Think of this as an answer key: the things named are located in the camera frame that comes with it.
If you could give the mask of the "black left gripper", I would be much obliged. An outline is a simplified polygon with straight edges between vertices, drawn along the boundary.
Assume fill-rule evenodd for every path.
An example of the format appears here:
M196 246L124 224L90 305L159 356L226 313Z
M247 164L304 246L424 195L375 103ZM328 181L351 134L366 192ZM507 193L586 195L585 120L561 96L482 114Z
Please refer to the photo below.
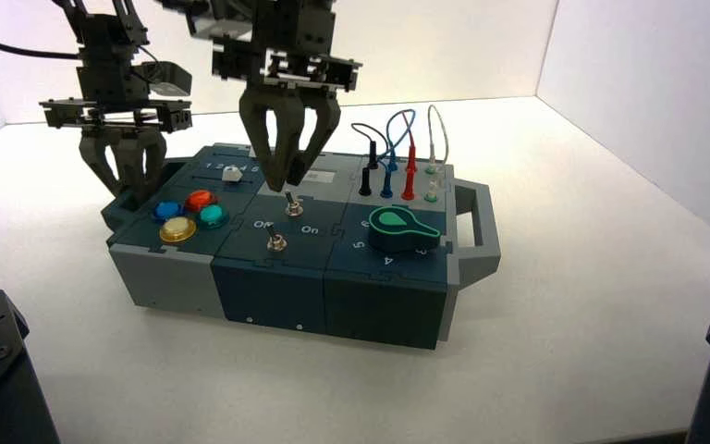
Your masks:
M123 185L107 163L105 149L118 145L114 129L140 129L122 138L122 181L142 204L156 191L166 142L161 132L191 127L191 75L179 65L151 57L135 64L149 44L136 13L67 13L75 35L80 98L40 103L51 128L81 128L80 156L114 195Z

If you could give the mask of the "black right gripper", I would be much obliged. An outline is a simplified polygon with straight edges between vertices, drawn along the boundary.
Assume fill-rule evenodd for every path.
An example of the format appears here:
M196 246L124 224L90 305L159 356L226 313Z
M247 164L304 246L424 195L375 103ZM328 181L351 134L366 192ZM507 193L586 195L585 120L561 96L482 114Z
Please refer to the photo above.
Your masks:
M331 1L225 1L224 29L212 35L212 72L251 87L350 92L356 89L361 63L331 55L336 14ZM316 114L307 148L298 152L300 99ZM275 113L274 151L266 115ZM270 190L287 181L300 185L335 132L340 106L335 94L287 90L245 90L239 115Z

